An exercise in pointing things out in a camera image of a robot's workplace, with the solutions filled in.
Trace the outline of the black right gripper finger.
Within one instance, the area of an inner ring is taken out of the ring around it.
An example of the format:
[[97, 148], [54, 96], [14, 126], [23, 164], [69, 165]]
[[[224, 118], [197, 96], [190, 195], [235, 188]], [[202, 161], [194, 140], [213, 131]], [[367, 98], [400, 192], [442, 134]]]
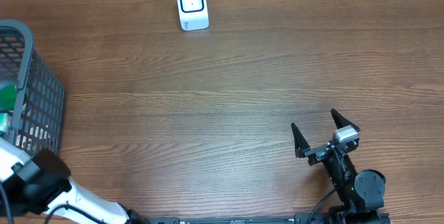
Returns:
[[295, 123], [291, 124], [291, 130], [294, 138], [295, 154], [297, 158], [306, 157], [306, 152], [311, 150], [310, 145], [303, 137], [301, 131]]
[[332, 108], [330, 110], [330, 113], [332, 115], [332, 118], [335, 122], [336, 128], [344, 128], [346, 126], [352, 126], [356, 131], [360, 131], [360, 127], [355, 125], [353, 122], [346, 119], [344, 116], [342, 116], [336, 109]]

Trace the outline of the green lid spice jar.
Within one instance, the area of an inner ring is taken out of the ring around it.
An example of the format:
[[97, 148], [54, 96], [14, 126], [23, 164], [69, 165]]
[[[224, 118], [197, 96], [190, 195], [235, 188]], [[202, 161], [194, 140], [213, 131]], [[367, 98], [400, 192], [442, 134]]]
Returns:
[[13, 110], [17, 98], [17, 90], [14, 85], [1, 85], [0, 107], [2, 110]]

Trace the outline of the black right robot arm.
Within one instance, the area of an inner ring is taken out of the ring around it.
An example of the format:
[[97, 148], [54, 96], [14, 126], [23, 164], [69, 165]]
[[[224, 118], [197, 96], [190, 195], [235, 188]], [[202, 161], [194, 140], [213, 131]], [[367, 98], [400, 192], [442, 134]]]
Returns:
[[325, 195], [309, 214], [296, 214], [295, 223], [389, 224], [384, 206], [386, 178], [374, 169], [357, 172], [349, 153], [359, 146], [360, 127], [337, 110], [330, 113], [336, 125], [332, 139], [311, 148], [295, 123], [291, 124], [297, 158], [307, 158], [309, 165], [322, 163], [333, 190]]

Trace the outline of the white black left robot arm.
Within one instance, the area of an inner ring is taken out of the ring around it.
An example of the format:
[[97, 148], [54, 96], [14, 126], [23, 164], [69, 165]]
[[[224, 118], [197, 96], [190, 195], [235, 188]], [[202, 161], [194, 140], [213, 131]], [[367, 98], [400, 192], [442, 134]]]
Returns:
[[147, 223], [132, 209], [107, 201], [79, 185], [51, 150], [34, 156], [1, 140], [1, 216], [9, 223], [28, 213], [61, 216], [75, 223]]

